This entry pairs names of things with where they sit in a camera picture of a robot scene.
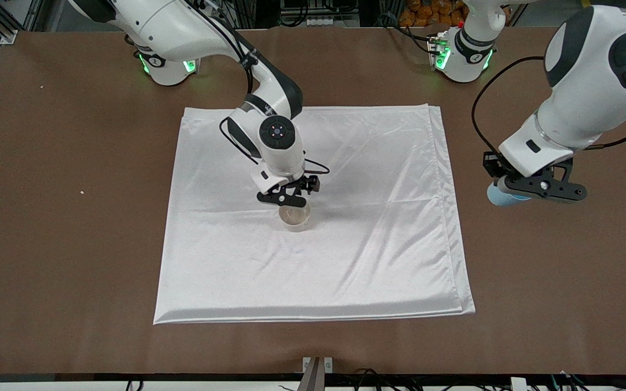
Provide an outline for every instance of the brown table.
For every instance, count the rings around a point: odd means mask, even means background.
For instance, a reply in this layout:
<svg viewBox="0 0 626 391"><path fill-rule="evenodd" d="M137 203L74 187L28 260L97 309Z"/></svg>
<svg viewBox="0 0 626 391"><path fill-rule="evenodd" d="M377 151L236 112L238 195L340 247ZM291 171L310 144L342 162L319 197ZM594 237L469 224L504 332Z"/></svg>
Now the brown table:
<svg viewBox="0 0 626 391"><path fill-rule="evenodd" d="M152 318L182 111L236 107L243 71L211 58L161 87L121 34L22 33L0 52L0 373L291 372L311 355L347 372L626 373L626 144L576 159L580 205L485 197L470 106L553 32L505 30L467 85L431 73L392 30L246 32L308 106L441 106L477 314L167 326ZM542 65L519 65L478 121L498 144L548 94Z"/></svg>

